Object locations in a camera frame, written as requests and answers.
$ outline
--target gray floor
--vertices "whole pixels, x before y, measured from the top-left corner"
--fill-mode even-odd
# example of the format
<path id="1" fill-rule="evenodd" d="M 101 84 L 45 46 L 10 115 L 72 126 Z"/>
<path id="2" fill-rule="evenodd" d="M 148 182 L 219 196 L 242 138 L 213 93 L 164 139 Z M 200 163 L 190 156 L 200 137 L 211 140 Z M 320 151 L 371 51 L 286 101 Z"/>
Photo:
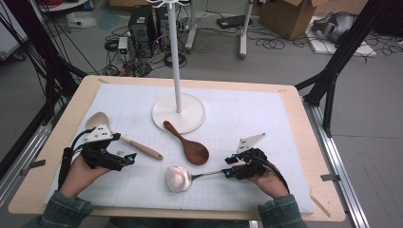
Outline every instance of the gray floor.
<path id="1" fill-rule="evenodd" d="M 94 15 L 99 21 L 97 27 L 73 30 L 69 35 L 94 67 L 101 69 L 106 64 L 104 38 L 126 25 L 127 18 L 103 9 L 95 10 Z M 215 18 L 202 18 L 198 24 L 217 29 Z M 252 29 L 259 28 L 255 19 Z M 63 39 L 72 63 L 84 71 L 93 71 L 64 36 Z M 284 42 L 283 49 L 266 49 L 248 40 L 247 58 L 241 60 L 236 35 L 199 30 L 196 39 L 195 50 L 186 55 L 188 63 L 181 69 L 182 79 L 296 85 L 319 73 L 331 58 L 314 54 L 309 45 L 295 47 L 291 42 Z M 337 81 L 332 133 L 372 227 L 403 224 L 403 180 L 399 178 L 403 162 L 402 60 L 402 53 L 386 56 L 380 51 L 368 63 L 354 57 Z M 172 78 L 171 68 L 163 67 L 159 71 L 162 75 L 153 71 L 149 77 Z M 30 61 L 8 60 L 0 65 L 0 74 L 2 159 L 45 100 Z M 308 91 L 303 89 L 300 95 Z M 11 215 L 7 206 L 8 202 L 0 210 L 2 225 L 17 227 L 31 218 Z M 81 227 L 102 227 L 106 221 L 107 218 L 92 217 Z M 309 222 L 309 225 L 352 227 L 348 218 L 341 223 Z"/>

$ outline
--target gray helmet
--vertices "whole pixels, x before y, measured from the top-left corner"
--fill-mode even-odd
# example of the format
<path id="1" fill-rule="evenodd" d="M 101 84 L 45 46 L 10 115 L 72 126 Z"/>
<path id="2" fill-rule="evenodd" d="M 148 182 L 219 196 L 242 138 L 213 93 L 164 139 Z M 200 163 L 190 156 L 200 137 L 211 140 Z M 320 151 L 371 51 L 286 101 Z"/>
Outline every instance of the gray helmet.
<path id="1" fill-rule="evenodd" d="M 330 41 L 338 44 L 340 37 L 352 27 L 356 16 L 349 12 L 329 13 L 326 17 L 315 20 L 312 31 L 320 30 Z"/>

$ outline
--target cardboard flap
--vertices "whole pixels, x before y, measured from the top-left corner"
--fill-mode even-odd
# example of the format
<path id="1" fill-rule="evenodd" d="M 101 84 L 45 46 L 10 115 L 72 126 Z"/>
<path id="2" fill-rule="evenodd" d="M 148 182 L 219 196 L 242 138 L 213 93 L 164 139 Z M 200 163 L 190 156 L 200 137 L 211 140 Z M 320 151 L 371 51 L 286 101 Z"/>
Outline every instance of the cardboard flap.
<path id="1" fill-rule="evenodd" d="M 298 6 L 302 0 L 284 0 L 284 2 L 288 2 L 291 5 Z"/>
<path id="2" fill-rule="evenodd" d="M 284 2 L 288 2 L 291 5 L 298 6 L 302 2 L 302 0 L 284 0 Z M 311 0 L 313 7 L 317 7 L 328 2 L 329 0 Z"/>

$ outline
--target ladle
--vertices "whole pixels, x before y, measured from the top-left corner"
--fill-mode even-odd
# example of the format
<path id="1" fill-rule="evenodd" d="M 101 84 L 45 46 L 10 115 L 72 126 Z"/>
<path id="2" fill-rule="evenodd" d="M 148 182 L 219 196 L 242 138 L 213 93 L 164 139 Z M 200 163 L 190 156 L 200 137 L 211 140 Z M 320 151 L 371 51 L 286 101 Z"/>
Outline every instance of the ladle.
<path id="1" fill-rule="evenodd" d="M 178 137 L 183 145 L 184 155 L 191 163 L 201 165 L 207 162 L 209 154 L 207 148 L 205 148 L 204 145 L 199 142 L 186 140 L 168 121 L 164 121 L 163 126 L 165 126 L 168 131 Z"/>
<path id="2" fill-rule="evenodd" d="M 179 166 L 171 166 L 166 171 L 166 183 L 171 192 L 184 192 L 190 188 L 192 181 L 199 177 L 221 173 L 222 170 L 192 175 L 188 170 Z"/>
<path id="3" fill-rule="evenodd" d="M 94 115 L 92 115 L 87 121 L 86 121 L 86 129 L 91 129 L 94 127 L 97 127 L 99 124 L 105 124 L 109 130 L 112 132 L 109 126 L 109 118 L 104 112 L 97 112 Z M 146 155 L 150 156 L 151 158 L 154 158 L 156 160 L 162 160 L 163 155 L 158 153 L 157 151 L 140 144 L 138 142 L 134 142 L 125 136 L 121 135 L 121 140 L 129 143 L 130 145 L 134 146 L 135 148 L 139 149 L 140 151 L 144 152 Z"/>

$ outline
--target sleeve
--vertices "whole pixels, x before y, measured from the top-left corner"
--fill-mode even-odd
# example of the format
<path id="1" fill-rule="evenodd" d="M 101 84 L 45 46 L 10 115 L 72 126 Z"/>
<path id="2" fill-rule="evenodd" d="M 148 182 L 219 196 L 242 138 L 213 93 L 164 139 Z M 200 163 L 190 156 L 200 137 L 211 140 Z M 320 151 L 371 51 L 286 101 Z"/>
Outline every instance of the sleeve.
<path id="1" fill-rule="evenodd" d="M 33 218 L 23 227 L 79 227 L 83 219 L 91 212 L 92 205 L 89 201 L 66 198 L 59 191 L 54 191 L 44 214 Z"/>
<path id="2" fill-rule="evenodd" d="M 264 228 L 306 228 L 295 197 L 290 194 L 279 199 L 269 200 L 259 205 L 259 214 Z"/>

